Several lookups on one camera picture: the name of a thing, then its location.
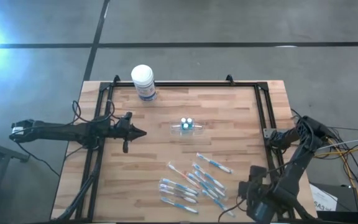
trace yellow cable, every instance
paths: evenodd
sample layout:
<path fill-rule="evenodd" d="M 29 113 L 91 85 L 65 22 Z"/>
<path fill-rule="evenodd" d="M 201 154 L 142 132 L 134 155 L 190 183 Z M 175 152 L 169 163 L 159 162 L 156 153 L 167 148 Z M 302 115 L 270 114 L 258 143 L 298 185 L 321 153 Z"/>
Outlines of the yellow cable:
<path fill-rule="evenodd" d="M 332 142 L 332 140 L 330 140 L 330 139 L 328 139 L 328 142 L 329 142 L 330 144 L 334 144 L 334 143 Z M 353 181 L 353 179 L 352 179 L 352 177 L 351 177 L 351 170 L 350 170 L 350 168 L 349 168 L 349 164 L 347 163 L 347 161 L 345 160 L 345 158 L 344 158 L 344 156 L 343 156 L 343 154 L 345 154 L 345 153 L 352 153 L 352 152 L 354 152 L 354 151 L 358 151 L 358 148 L 352 149 L 352 150 L 350 150 L 350 151 L 342 152 L 342 151 L 340 151 L 336 146 L 333 146 L 333 147 L 335 148 L 336 152 L 326 152 L 326 153 L 318 154 L 318 155 L 316 155 L 316 156 L 329 155 L 329 154 L 340 154 L 340 155 L 341 155 L 341 159 L 343 160 L 343 163 L 345 164 L 345 167 L 346 167 L 345 173 L 347 174 L 347 177 L 349 178 L 349 181 L 351 182 L 352 186 L 357 190 L 357 197 L 358 197 L 358 189 L 357 189 L 357 187 L 356 187 L 356 185 L 355 185 L 355 183 L 354 183 L 354 181 Z"/>
<path fill-rule="evenodd" d="M 334 143 L 332 142 L 332 140 L 330 140 L 330 139 L 328 139 L 328 142 L 329 142 L 330 144 L 334 144 Z M 333 146 L 333 147 L 335 148 L 335 150 L 336 150 L 338 153 L 341 153 L 341 151 L 340 151 L 336 146 Z M 343 163 L 345 163 L 347 177 L 349 178 L 349 180 L 350 180 L 352 186 L 353 186 L 355 189 L 357 189 L 357 187 L 356 187 L 356 185 L 355 185 L 355 183 L 354 183 L 354 181 L 353 181 L 353 179 L 352 179 L 352 177 L 351 177 L 351 170 L 350 170 L 350 168 L 349 168 L 349 164 L 347 163 L 347 161 L 346 161 L 345 158 L 343 157 L 343 154 L 341 154 L 341 159 L 343 160 Z"/>
<path fill-rule="evenodd" d="M 358 148 L 351 149 L 351 150 L 346 151 L 346 152 L 342 152 L 342 151 L 341 152 L 324 152 L 324 153 L 316 154 L 314 156 L 319 158 L 319 156 L 332 155 L 332 154 L 347 154 L 347 153 L 354 152 L 354 151 L 358 151 Z"/>

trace black metal frame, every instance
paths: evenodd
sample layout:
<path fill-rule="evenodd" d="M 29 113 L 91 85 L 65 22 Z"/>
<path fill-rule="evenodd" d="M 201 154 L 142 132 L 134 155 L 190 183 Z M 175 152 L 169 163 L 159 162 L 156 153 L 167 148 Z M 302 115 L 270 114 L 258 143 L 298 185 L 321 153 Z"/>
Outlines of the black metal frame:
<path fill-rule="evenodd" d="M 12 149 L 7 149 L 2 146 L 0 146 L 0 155 L 8 156 L 10 158 L 16 158 L 16 159 L 20 160 L 21 162 L 27 162 L 30 157 L 30 155 L 25 155 L 23 153 L 13 151 Z"/>
<path fill-rule="evenodd" d="M 231 75 L 228 75 L 226 77 L 226 80 L 221 81 L 221 82 L 202 82 L 202 81 L 200 81 L 200 82 L 155 82 L 155 85 L 163 86 L 163 87 L 168 87 L 168 86 L 205 86 L 205 87 L 223 87 L 223 86 L 240 87 L 240 86 L 243 86 L 243 87 L 252 87 L 255 91 L 255 99 L 256 99 L 257 107 L 258 107 L 258 114 L 259 114 L 259 118 L 260 118 L 260 129 L 262 131 L 262 137 L 264 138 L 263 130 L 265 128 L 267 128 L 267 123 L 266 123 L 266 119 L 265 119 L 265 112 L 264 112 L 264 108 L 263 108 L 262 97 L 260 95 L 261 91 L 265 95 L 265 102 L 267 105 L 267 114 L 268 114 L 268 117 L 270 120 L 270 127 L 276 128 L 276 122 L 275 122 L 274 113 L 273 113 L 273 106 L 272 106 L 272 102 L 270 99 L 269 86 L 268 86 L 267 82 L 235 82 L 233 80 L 233 78 L 231 77 Z M 100 86 L 99 86 L 99 95 L 98 95 L 98 99 L 97 99 L 97 103 L 96 103 L 94 117 L 100 116 L 101 105 L 103 102 L 104 93 L 108 90 L 108 100 L 112 100 L 112 95 L 113 95 L 113 91 L 114 91 L 115 87 L 134 87 L 134 84 L 132 82 L 120 82 L 120 79 L 118 76 L 115 77 L 115 79 L 112 83 L 111 82 L 101 82 Z M 110 113 L 109 106 L 110 106 L 110 104 L 108 104 L 106 102 L 106 109 L 104 111 L 105 115 Z M 87 216 L 86 216 L 86 218 L 82 218 L 83 204 L 84 204 L 84 201 L 82 199 L 79 206 L 76 209 L 75 219 L 70 220 L 70 223 L 87 223 L 87 222 L 93 221 L 93 213 L 94 213 L 94 206 L 95 206 L 95 202 L 96 202 L 96 193 L 98 190 L 101 161 L 103 158 L 103 151 L 104 151 L 104 140 L 105 139 L 100 139 L 99 148 L 97 150 L 97 156 L 96 156 L 96 162 L 94 165 L 94 167 L 95 167 L 94 169 L 98 168 L 98 170 L 96 171 L 95 178 L 93 179 Z M 264 138 L 264 145 L 265 145 L 265 153 L 266 153 L 266 158 L 267 158 L 268 169 L 269 170 L 274 169 L 275 165 L 274 165 L 272 150 L 270 147 L 268 147 L 265 138 Z M 93 156 L 93 151 L 88 151 L 88 153 L 86 155 L 85 165 L 84 165 L 84 172 L 83 172 L 83 178 L 81 181 L 81 187 L 86 183 L 86 181 L 88 180 L 88 178 L 90 176 L 90 167 L 91 167 L 92 156 Z M 283 165 L 283 157 L 282 157 L 281 152 L 278 152 L 278 153 L 276 152 L 276 156 L 278 158 L 278 160 L 277 160 L 278 165 L 279 166 Z M 273 179 L 276 179 L 282 173 L 282 171 L 283 171 L 283 169 L 276 171 L 276 172 L 272 172 L 270 175 L 271 181 L 273 181 Z M 289 211 L 289 215 L 290 215 L 290 218 L 295 218 L 293 211 Z"/>

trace plastic container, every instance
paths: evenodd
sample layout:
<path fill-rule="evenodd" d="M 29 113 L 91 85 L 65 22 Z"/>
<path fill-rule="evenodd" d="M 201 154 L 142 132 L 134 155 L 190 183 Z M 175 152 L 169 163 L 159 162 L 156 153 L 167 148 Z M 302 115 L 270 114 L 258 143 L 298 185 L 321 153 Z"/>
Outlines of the plastic container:
<path fill-rule="evenodd" d="M 149 66 L 136 66 L 132 69 L 131 77 L 141 100 L 152 101 L 156 99 L 153 70 Z"/>

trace robotic arm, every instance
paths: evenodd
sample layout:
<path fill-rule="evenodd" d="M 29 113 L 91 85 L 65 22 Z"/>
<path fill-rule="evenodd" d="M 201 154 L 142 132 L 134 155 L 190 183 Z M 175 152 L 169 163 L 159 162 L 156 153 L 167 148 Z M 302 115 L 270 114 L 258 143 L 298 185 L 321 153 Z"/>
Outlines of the robotic arm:
<path fill-rule="evenodd" d="M 297 201 L 299 180 L 323 140 L 334 134 L 323 124 L 304 116 L 296 127 L 280 133 L 274 131 L 268 140 L 272 149 L 284 150 L 294 141 L 300 145 L 287 163 L 283 174 L 269 185 L 262 184 L 268 171 L 252 166 L 248 182 L 239 183 L 239 195 L 247 200 L 247 215 L 258 223 L 270 223 L 277 213 L 295 209 L 303 220 L 314 219 Z"/>
<path fill-rule="evenodd" d="M 15 142 L 31 142 L 36 139 L 76 141 L 88 149 L 96 148 L 99 138 L 120 138 L 124 140 L 122 150 L 128 153 L 128 141 L 133 141 L 147 133 L 131 124 L 132 113 L 127 112 L 111 126 L 111 120 L 100 116 L 90 123 L 55 124 L 31 119 L 12 124 L 9 136 Z"/>

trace wooden table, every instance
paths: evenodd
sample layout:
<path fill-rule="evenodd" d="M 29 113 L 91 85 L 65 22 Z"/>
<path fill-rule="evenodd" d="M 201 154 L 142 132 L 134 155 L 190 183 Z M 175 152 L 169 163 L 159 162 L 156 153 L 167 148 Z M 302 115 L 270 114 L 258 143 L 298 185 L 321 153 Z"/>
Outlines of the wooden table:
<path fill-rule="evenodd" d="M 84 82 L 80 105 L 85 119 L 93 118 L 99 84 Z M 268 81 L 268 86 L 277 127 L 293 127 L 284 82 Z M 248 179 L 250 166 L 267 166 L 253 88 L 160 87 L 157 93 L 157 100 L 146 103 L 139 100 L 134 88 L 114 89 L 115 115 L 133 112 L 132 122 L 147 131 L 147 135 L 130 142 L 128 154 L 122 152 L 121 139 L 106 140 L 94 222 L 216 222 L 221 210 L 209 198 L 199 197 L 199 204 L 195 206 L 179 199 L 182 204 L 197 208 L 199 215 L 160 201 L 158 182 L 161 178 L 190 185 L 168 169 L 167 163 L 172 161 L 177 169 L 191 172 L 191 164 L 196 161 L 227 187 L 227 207 L 235 204 L 238 182 Z M 179 121 L 184 116 L 205 122 L 204 133 L 191 139 L 172 136 L 170 122 Z M 67 153 L 78 147 L 77 143 L 71 142 Z M 293 150 L 284 154 L 285 161 L 289 160 Z M 234 173 L 227 174 L 209 166 L 196 158 L 197 152 L 234 169 Z M 78 193 L 85 157 L 84 150 L 65 161 L 52 218 L 59 216 Z M 86 198 L 84 215 L 88 200 L 89 197 Z M 316 216 L 306 173 L 300 181 L 298 200 Z M 221 221 L 252 221 L 245 212 L 235 210 L 234 213 L 236 218 L 224 215 Z"/>

